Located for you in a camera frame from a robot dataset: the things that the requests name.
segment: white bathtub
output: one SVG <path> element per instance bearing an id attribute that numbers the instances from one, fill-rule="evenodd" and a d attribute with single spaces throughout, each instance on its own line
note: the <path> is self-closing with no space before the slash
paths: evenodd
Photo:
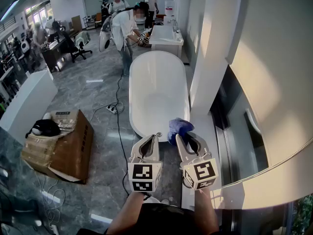
<path id="1" fill-rule="evenodd" d="M 149 51 L 131 65 L 129 78 L 129 119 L 141 137 L 162 134 L 167 141 L 169 120 L 189 121 L 189 101 L 185 67 L 175 55 Z"/>

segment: black bag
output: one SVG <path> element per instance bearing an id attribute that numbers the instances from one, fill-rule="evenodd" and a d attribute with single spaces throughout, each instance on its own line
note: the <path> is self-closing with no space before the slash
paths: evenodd
<path id="1" fill-rule="evenodd" d="M 59 135 L 61 132 L 59 126 L 50 119 L 41 119 L 36 121 L 34 126 L 31 128 L 31 130 L 25 135 L 25 138 L 28 137 L 28 135 L 32 132 L 32 129 L 35 128 L 39 131 L 41 131 L 41 136 L 47 136 L 47 137 L 53 137 L 56 135 Z"/>

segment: open cardboard box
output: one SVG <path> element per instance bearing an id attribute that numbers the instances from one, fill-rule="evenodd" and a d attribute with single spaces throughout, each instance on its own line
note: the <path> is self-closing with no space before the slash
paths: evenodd
<path id="1" fill-rule="evenodd" d="M 61 129 L 55 137 L 30 134 L 22 158 L 34 170 L 49 177 L 86 183 L 93 128 L 80 110 L 51 112 Z"/>

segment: man in white shirt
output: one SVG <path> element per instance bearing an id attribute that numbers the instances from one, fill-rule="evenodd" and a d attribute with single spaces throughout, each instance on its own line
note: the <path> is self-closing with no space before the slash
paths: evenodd
<path id="1" fill-rule="evenodd" d="M 149 15 L 146 18 L 145 22 L 145 30 L 148 29 L 149 27 L 152 28 L 152 23 L 153 23 L 153 16 L 156 13 L 158 14 L 158 8 L 157 8 L 157 0 L 145 0 L 146 3 L 149 5 Z"/>
<path id="2" fill-rule="evenodd" d="M 50 41 L 53 42 L 54 39 L 58 36 L 58 33 L 53 29 L 53 24 L 54 19 L 52 19 L 52 16 L 49 16 L 48 21 L 45 23 L 45 29 L 49 30 L 49 35 L 50 35 Z"/>
<path id="3" fill-rule="evenodd" d="M 109 6 L 109 13 L 113 14 L 115 11 L 125 10 L 129 7 L 130 6 L 126 0 L 113 0 L 113 2 L 111 2 Z"/>
<path id="4" fill-rule="evenodd" d="M 39 48 L 40 52 L 42 51 L 47 37 L 48 33 L 46 32 L 46 30 L 41 28 L 40 23 L 35 23 L 35 33 L 33 35 L 33 41 L 34 45 Z"/>
<path id="5" fill-rule="evenodd" d="M 114 37 L 115 46 L 120 53 L 123 61 L 123 74 L 129 76 L 130 67 L 133 61 L 133 40 L 135 43 L 140 43 L 138 37 L 140 32 L 135 21 L 136 13 L 146 13 L 148 6 L 145 2 L 140 2 L 134 8 L 129 8 L 117 14 L 112 19 L 112 34 Z"/>

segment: white shirt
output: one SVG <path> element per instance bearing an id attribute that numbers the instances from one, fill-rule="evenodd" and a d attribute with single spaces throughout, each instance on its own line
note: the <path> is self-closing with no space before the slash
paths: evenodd
<path id="1" fill-rule="evenodd" d="M 127 3 L 126 0 L 124 0 L 124 2 L 122 0 L 120 0 L 119 3 L 116 3 L 116 2 L 113 1 L 113 2 L 110 3 L 109 13 L 113 14 L 115 11 L 125 10 L 128 7 L 129 7 L 129 4 Z"/>
<path id="2" fill-rule="evenodd" d="M 155 3 L 157 2 L 157 0 L 145 0 L 145 2 L 147 2 L 149 5 L 149 11 L 155 11 L 156 10 Z"/>
<path id="3" fill-rule="evenodd" d="M 35 30 L 33 35 L 33 41 L 35 44 L 42 45 L 47 40 L 47 32 L 44 29 L 40 29 L 39 31 Z"/>
<path id="4" fill-rule="evenodd" d="M 117 50 L 121 50 L 124 40 L 133 34 L 133 29 L 138 29 L 133 16 L 133 10 L 123 11 L 112 20 L 112 35 Z"/>
<path id="5" fill-rule="evenodd" d="M 53 29 L 52 27 L 52 24 L 53 24 L 54 20 L 51 18 L 49 19 L 46 23 L 45 23 L 45 28 L 46 29 L 49 29 L 49 34 L 54 34 L 55 33 L 55 30 Z"/>

